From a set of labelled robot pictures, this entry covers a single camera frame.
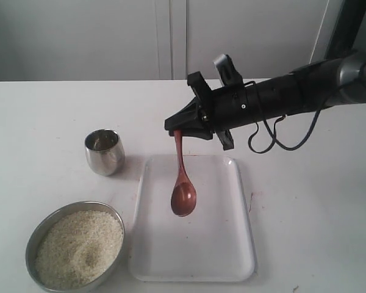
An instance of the uncooked rice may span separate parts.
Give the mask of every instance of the uncooked rice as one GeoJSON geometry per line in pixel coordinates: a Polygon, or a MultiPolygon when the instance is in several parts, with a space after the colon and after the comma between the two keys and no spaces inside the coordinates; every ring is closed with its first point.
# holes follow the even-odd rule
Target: uncooked rice
{"type": "Polygon", "coordinates": [[[45,286],[76,289],[109,268],[122,242],[122,226],[110,214],[75,212],[49,230],[38,249],[35,268],[45,286]]]}

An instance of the white cabinet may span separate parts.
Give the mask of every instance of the white cabinet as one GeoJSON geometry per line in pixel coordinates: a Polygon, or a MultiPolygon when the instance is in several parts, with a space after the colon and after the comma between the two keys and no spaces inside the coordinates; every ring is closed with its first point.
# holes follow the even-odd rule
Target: white cabinet
{"type": "Polygon", "coordinates": [[[244,78],[324,56],[342,0],[0,0],[0,80],[244,78]]]}

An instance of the metal bowl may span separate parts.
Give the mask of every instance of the metal bowl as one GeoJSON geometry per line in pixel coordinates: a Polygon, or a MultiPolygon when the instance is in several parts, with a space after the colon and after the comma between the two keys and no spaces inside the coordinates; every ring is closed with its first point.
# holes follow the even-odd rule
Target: metal bowl
{"type": "Polygon", "coordinates": [[[107,212],[111,216],[113,216],[115,219],[119,221],[119,223],[122,225],[123,230],[123,241],[124,241],[124,225],[123,221],[120,217],[120,215],[112,208],[111,206],[108,206],[104,203],[98,203],[96,201],[80,201],[77,203],[71,203],[67,206],[64,206],[52,214],[48,215],[47,218],[45,218],[41,224],[39,224],[34,232],[32,233],[29,242],[27,244],[26,248],[26,267],[29,271],[29,274],[31,278],[46,292],[73,292],[73,293],[80,293],[80,292],[88,292],[96,287],[98,287],[101,283],[106,281],[106,279],[109,277],[109,275],[113,272],[114,268],[116,268],[119,258],[122,255],[122,246],[118,252],[117,257],[114,259],[114,262],[111,264],[111,266],[104,271],[97,279],[93,280],[92,282],[77,288],[77,289],[68,289],[68,290],[57,290],[54,288],[48,288],[46,287],[39,279],[37,270],[35,269],[35,259],[37,257],[37,252],[39,245],[41,244],[42,240],[46,236],[47,232],[50,230],[50,228],[57,223],[60,219],[63,217],[73,214],[74,212],[78,211],[101,211],[101,212],[107,212]]]}

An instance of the white tray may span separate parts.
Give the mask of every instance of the white tray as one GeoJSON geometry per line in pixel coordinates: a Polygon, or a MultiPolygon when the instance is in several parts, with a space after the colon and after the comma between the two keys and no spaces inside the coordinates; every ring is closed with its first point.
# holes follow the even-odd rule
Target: white tray
{"type": "Polygon", "coordinates": [[[224,156],[185,156],[195,210],[172,213],[176,156],[146,163],[135,209],[129,270],[143,281],[234,282],[254,271],[253,246],[239,170],[224,156]]]}

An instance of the metal cup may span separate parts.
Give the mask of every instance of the metal cup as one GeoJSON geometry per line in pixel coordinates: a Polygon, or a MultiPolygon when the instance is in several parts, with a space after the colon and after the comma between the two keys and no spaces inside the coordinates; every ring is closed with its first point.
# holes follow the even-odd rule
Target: metal cup
{"type": "Polygon", "coordinates": [[[124,164],[121,139],[110,129],[96,130],[85,138],[85,155],[91,169],[103,176],[114,174],[124,164]]]}

